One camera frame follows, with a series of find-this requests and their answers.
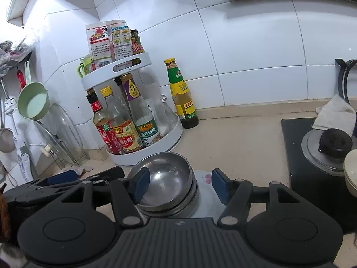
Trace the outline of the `cream ceramic pot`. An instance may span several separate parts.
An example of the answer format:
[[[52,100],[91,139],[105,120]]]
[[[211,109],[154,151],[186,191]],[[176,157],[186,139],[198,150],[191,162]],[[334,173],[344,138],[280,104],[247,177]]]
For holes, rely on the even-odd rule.
[[[344,159],[343,170],[348,191],[357,197],[357,149],[351,150]]]

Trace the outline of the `purple label fish sauce bottle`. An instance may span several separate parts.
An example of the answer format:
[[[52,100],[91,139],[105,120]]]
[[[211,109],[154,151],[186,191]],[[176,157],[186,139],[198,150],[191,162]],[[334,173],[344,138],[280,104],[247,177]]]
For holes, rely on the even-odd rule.
[[[159,128],[131,73],[121,76],[133,121],[143,144],[148,147],[161,139]]]

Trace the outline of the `steel pot lid black knob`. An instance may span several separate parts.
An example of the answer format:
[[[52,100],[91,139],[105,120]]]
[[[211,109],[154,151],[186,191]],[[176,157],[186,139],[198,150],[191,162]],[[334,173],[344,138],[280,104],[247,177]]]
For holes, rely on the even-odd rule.
[[[356,149],[356,137],[336,128],[310,130],[301,141],[301,149],[306,159],[318,170],[343,177],[344,159]]]

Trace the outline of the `large steel bowl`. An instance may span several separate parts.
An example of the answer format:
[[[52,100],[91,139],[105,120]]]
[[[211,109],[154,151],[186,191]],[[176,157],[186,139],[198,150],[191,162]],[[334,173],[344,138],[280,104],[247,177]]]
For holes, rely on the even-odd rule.
[[[140,209],[148,212],[171,209],[188,195],[194,174],[182,155],[165,152],[148,156],[131,169],[128,178],[144,167],[150,171],[150,182],[139,203]]]

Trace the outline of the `yellow label vinegar bottle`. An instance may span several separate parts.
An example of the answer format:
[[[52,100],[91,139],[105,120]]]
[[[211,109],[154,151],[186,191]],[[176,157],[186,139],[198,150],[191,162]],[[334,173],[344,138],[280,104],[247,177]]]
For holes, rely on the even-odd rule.
[[[100,90],[110,115],[111,130],[122,145],[125,153],[133,153],[143,148],[142,140],[122,98],[114,95],[112,88]]]

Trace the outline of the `white two-tier rotating rack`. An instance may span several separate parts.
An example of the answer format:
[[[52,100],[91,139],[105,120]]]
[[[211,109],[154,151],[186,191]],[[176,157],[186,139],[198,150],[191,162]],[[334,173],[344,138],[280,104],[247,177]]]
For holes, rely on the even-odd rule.
[[[108,116],[104,126],[98,130],[107,144],[108,154],[118,166],[134,166],[150,155],[170,151],[183,134],[178,115],[172,110],[169,112],[174,116],[173,126],[166,128],[165,135],[161,134],[152,111],[133,79],[133,70],[150,63],[147,53],[139,53],[106,64],[81,78],[86,91],[104,86],[100,93],[105,99],[104,108]],[[116,102],[112,88],[108,85],[112,80],[123,90],[129,113]]]

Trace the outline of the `black induction cooktop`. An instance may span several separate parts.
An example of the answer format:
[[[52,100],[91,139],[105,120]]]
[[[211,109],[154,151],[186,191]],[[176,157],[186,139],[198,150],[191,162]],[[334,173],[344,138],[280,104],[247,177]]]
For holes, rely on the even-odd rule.
[[[356,197],[345,179],[320,171],[303,154],[301,143],[312,124],[312,118],[281,121],[291,189],[336,220],[345,234],[356,232]]]

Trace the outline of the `green yellow oyster sauce bottle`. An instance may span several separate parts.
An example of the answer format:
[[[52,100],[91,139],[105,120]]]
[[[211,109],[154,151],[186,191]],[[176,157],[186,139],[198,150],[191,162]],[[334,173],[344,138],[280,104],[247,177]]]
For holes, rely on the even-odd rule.
[[[199,118],[192,100],[191,92],[173,57],[164,61],[168,72],[171,96],[176,113],[184,129],[191,129],[199,124]]]

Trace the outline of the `floral white plate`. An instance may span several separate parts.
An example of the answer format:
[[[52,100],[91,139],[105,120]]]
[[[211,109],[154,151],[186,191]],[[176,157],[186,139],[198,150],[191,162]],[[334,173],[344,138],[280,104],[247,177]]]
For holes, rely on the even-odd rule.
[[[196,207],[189,217],[212,218],[213,221],[216,222],[226,206],[221,203],[212,186],[211,173],[196,170],[194,174],[197,180],[199,194],[196,200]]]

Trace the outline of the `glass pot lid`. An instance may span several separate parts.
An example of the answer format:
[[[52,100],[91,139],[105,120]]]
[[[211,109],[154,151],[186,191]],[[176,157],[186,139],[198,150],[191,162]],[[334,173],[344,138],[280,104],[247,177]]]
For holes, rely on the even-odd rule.
[[[51,103],[47,114],[41,120],[34,121],[36,128],[44,138],[45,147],[42,152],[49,157],[47,144],[78,143],[83,147],[83,142],[75,125],[66,111],[57,103]]]

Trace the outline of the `white towel on stove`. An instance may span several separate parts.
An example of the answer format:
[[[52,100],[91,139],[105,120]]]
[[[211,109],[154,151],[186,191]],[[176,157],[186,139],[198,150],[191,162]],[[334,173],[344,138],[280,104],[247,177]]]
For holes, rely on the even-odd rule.
[[[356,111],[338,94],[328,103],[316,108],[317,117],[312,125],[314,130],[338,129],[352,137],[356,124]]]

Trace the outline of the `dirty white rag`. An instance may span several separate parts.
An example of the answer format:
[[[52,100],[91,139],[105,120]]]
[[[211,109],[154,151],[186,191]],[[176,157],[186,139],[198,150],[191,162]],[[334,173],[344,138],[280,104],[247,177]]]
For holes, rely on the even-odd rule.
[[[62,169],[59,173],[64,173],[67,171],[74,171],[78,177],[83,176],[85,173],[92,171],[93,168],[91,166],[70,166]]]

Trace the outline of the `red label soy sauce bottle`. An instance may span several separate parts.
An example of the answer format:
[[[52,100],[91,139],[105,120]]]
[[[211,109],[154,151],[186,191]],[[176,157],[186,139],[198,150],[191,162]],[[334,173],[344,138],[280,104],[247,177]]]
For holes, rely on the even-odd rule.
[[[109,112],[102,106],[93,88],[87,91],[87,100],[94,113],[94,125],[108,147],[109,153],[121,154],[123,147],[112,131]]]

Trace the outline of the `seasoning packets on top tier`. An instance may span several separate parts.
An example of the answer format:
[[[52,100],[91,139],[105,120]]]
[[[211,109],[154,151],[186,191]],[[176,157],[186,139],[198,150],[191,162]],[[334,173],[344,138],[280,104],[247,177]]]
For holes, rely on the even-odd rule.
[[[89,54],[81,59],[77,73],[83,76],[115,61],[144,53],[137,30],[124,20],[110,20],[85,26]]]

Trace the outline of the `black cap slim bottle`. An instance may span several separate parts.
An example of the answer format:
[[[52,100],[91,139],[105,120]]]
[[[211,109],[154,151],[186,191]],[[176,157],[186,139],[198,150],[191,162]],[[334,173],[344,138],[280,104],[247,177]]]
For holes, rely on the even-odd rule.
[[[123,83],[122,83],[122,80],[121,80],[121,77],[118,76],[114,79],[116,85],[118,86],[120,92],[121,92],[121,101],[122,101],[122,104],[123,106],[127,109],[127,112],[129,113],[131,119],[133,118],[132,114],[131,114],[131,110],[129,108],[129,104],[128,104],[128,99],[127,99],[127,94],[125,92],[125,88],[123,86]]]

